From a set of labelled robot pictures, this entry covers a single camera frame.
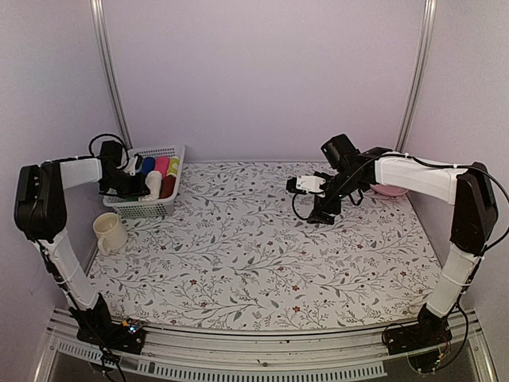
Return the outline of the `cream white towel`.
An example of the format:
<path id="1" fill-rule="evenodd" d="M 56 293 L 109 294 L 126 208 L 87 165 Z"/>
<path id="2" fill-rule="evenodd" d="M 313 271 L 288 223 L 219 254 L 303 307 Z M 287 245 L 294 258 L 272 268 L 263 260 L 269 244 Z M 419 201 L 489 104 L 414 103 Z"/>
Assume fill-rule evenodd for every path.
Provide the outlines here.
<path id="1" fill-rule="evenodd" d="M 156 201 L 160 197 L 162 175 L 159 171 L 150 171 L 145 179 L 146 186 L 150 191 L 147 195 L 139 197 L 139 201 Z"/>

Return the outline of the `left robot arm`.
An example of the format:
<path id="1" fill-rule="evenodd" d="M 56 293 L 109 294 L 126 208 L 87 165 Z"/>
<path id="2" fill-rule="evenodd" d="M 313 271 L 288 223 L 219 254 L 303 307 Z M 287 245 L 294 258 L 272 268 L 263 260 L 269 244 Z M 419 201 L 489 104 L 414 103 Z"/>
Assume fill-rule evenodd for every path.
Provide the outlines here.
<path id="1" fill-rule="evenodd" d="M 118 339 L 103 296 L 91 285 L 70 243 L 64 192 L 96 183 L 100 194 L 140 197 L 149 189 L 141 173 L 128 173 L 129 153 L 114 134 L 100 134 L 98 154 L 53 159 L 20 169 L 14 202 L 14 222 L 38 248 L 47 272 L 65 294 L 70 311 L 82 330 L 101 345 Z"/>

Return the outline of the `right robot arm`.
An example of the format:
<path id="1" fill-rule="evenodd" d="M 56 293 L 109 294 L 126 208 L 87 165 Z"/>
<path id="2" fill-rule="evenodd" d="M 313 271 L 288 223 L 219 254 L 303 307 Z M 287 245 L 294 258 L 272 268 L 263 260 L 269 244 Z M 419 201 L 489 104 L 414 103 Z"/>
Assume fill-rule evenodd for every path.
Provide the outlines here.
<path id="1" fill-rule="evenodd" d="M 343 199 L 373 185 L 407 189 L 451 206 L 449 253 L 422 309 L 430 316 L 411 330 L 415 345 L 429 346 L 441 336 L 438 318 L 444 318 L 468 289 L 480 259 L 492 247 L 489 239 L 499 218 L 493 190 L 498 181 L 481 162 L 435 162 L 380 146 L 360 151 L 345 134 L 329 139 L 321 152 L 335 173 L 297 177 L 298 191 L 315 197 L 305 218 L 310 224 L 333 224 Z"/>

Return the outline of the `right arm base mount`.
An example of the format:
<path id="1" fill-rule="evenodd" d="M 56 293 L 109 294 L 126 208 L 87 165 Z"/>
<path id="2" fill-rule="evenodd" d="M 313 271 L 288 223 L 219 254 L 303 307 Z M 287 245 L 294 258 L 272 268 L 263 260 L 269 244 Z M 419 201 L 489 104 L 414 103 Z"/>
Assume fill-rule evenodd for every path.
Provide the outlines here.
<path id="1" fill-rule="evenodd" d="M 452 338 L 446 318 L 419 318 L 411 325 L 389 324 L 381 336 L 388 353 L 405 353 L 410 367 L 419 374 L 438 370 Z"/>

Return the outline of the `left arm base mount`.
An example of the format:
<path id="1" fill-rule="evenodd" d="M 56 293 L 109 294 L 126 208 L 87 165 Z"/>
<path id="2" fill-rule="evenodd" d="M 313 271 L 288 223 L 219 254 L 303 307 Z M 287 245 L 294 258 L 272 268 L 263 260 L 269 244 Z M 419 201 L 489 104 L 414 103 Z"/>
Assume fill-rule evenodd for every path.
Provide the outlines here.
<path id="1" fill-rule="evenodd" d="M 79 323 L 77 339 L 99 347 L 124 353 L 140 355 L 145 344 L 146 331 L 131 329 L 130 326 L 112 323 L 96 326 L 86 322 Z"/>

